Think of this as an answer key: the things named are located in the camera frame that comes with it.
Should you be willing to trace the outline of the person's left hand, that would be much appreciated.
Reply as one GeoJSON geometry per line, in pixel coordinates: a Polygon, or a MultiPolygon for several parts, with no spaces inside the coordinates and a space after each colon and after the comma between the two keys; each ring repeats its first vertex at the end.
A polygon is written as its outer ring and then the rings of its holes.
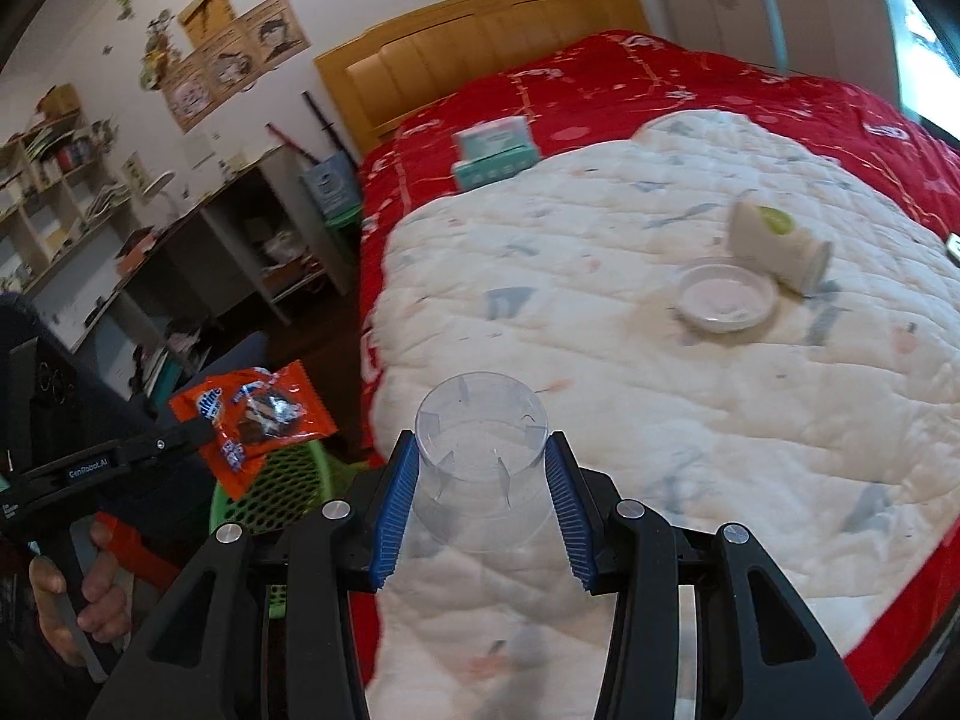
{"type": "Polygon", "coordinates": [[[68,583],[57,566],[46,556],[34,556],[29,564],[39,628],[53,651],[71,667],[85,664],[73,631],[107,645],[116,645],[132,632],[133,578],[107,549],[111,539],[107,525],[98,520],[91,523],[89,541],[98,554],[83,578],[83,601],[70,614],[60,613],[60,603],[68,600],[68,583]]]}

